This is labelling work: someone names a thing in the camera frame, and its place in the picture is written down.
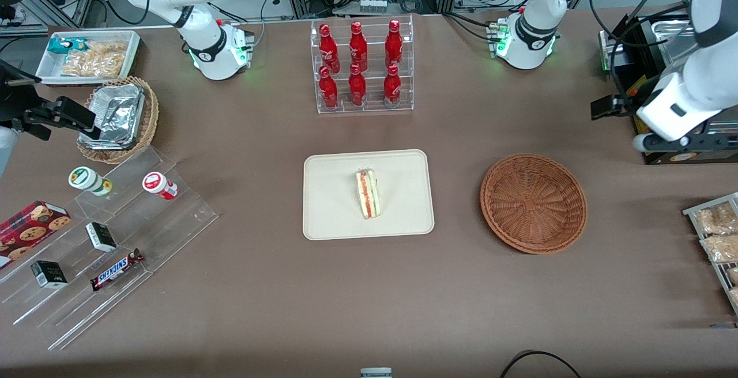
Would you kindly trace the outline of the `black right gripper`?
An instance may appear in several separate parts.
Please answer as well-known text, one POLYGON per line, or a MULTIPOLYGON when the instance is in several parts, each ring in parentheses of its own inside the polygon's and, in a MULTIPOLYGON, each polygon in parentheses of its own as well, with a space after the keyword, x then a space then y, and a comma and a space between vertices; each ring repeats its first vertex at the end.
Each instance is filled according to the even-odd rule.
POLYGON ((101 129, 95 126, 95 113, 84 105, 66 96, 58 97, 54 104, 54 112, 58 118, 47 108, 27 108, 12 119, 12 129, 44 141, 50 139, 50 127, 69 128, 87 137, 100 136, 101 129))

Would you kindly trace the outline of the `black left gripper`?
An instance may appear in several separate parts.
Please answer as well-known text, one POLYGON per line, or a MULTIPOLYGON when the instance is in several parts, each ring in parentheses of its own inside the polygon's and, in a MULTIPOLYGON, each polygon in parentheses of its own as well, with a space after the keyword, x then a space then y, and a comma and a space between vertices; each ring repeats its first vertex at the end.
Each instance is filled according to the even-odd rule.
POLYGON ((640 107, 638 98, 632 99, 622 94, 610 94, 593 101, 590 107, 592 121, 611 118, 611 116, 633 116, 640 107))

